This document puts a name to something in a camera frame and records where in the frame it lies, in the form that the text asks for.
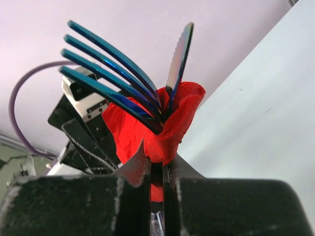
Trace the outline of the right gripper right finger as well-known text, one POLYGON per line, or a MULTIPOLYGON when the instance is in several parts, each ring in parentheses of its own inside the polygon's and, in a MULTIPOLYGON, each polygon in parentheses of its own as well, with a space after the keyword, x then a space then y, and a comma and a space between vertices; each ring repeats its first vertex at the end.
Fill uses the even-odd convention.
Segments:
POLYGON ((176 156, 163 171, 167 236, 310 236, 300 200, 274 179, 206 178, 176 156))

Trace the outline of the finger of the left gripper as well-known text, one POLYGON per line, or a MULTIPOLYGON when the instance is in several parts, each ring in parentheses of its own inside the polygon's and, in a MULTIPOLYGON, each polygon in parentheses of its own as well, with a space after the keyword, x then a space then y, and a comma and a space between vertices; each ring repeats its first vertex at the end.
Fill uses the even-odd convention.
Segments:
POLYGON ((62 131, 77 149, 89 171, 116 171, 117 165, 108 157, 88 131, 74 118, 62 125, 62 131))

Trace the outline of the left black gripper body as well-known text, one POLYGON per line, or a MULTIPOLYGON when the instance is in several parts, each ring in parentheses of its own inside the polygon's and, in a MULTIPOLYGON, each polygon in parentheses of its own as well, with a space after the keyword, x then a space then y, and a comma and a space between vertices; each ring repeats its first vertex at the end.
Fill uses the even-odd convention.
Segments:
POLYGON ((115 172, 118 169, 116 145, 102 112, 105 100, 95 102, 84 121, 65 95, 48 118, 48 123, 69 138, 61 163, 83 172, 115 172))

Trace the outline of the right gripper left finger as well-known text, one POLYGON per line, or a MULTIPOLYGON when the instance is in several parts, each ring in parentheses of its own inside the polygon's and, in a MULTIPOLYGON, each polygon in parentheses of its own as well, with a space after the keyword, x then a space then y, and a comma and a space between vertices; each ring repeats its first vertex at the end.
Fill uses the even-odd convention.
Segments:
POLYGON ((3 236, 148 236, 151 163, 140 146, 111 175, 21 177, 0 207, 3 236))

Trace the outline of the red paper napkin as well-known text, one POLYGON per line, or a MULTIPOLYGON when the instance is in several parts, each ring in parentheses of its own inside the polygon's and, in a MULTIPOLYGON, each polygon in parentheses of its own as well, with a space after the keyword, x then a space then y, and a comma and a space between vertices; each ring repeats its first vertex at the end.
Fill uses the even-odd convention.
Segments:
POLYGON ((144 153, 151 162, 168 164, 175 157, 179 143, 190 127, 205 93, 204 87, 198 83, 180 83, 173 101, 173 113, 159 135, 111 103, 102 113, 102 118, 113 135, 116 155, 121 163, 133 157, 140 143, 143 143, 144 153))

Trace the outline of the iridescent knife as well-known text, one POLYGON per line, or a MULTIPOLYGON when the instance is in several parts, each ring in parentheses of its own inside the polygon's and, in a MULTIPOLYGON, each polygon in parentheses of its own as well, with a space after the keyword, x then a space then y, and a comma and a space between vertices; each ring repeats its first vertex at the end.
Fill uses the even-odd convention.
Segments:
POLYGON ((186 66, 191 39, 193 35, 194 23, 190 22, 185 27, 178 40, 175 52, 170 65, 165 91, 169 96, 165 117, 168 118, 173 111, 173 101, 175 99, 177 88, 182 81, 184 69, 186 66))

